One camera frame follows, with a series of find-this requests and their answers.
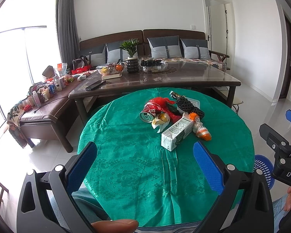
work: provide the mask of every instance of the sofa armrest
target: sofa armrest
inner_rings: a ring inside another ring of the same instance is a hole
[[[211,57],[212,54],[216,54],[216,56],[218,57],[219,61],[221,61],[221,62],[223,62],[226,58],[230,57],[227,54],[220,53],[220,52],[217,52],[217,51],[211,51],[211,50],[209,50],[209,54],[210,54],[210,57]]]

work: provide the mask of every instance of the window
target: window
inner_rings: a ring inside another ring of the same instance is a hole
[[[6,0],[0,8],[0,126],[44,69],[61,63],[56,1]]]

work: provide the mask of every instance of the braided black mesh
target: braided black mesh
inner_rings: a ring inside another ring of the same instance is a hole
[[[187,113],[196,113],[199,115],[199,118],[202,120],[205,117],[205,113],[201,111],[198,107],[195,107],[188,99],[184,96],[181,96],[176,101],[177,106],[184,112]]]

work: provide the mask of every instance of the gray pillow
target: gray pillow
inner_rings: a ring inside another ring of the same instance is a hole
[[[207,40],[181,39],[184,57],[187,59],[210,60]]]
[[[120,44],[122,43],[123,41],[118,41],[118,42],[107,44],[107,53],[108,53],[107,63],[115,63],[119,59],[121,61],[125,61],[129,57],[129,54],[127,51],[120,49]]]
[[[148,38],[152,58],[169,59],[182,57],[179,36]]]
[[[80,56],[86,56],[92,67],[103,65],[106,63],[106,45],[80,50]]]

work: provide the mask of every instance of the green tablecloth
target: green tablecloth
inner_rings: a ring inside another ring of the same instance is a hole
[[[113,220],[130,218],[140,226],[165,226],[202,220],[217,197],[193,157],[189,134],[172,152],[161,147],[161,134],[139,113],[155,97],[173,90],[200,101],[212,140],[204,142],[239,170],[252,171],[254,147],[243,120],[223,103],[201,93],[173,88],[146,89],[104,106],[86,124],[78,146],[96,143],[97,159],[84,180]]]

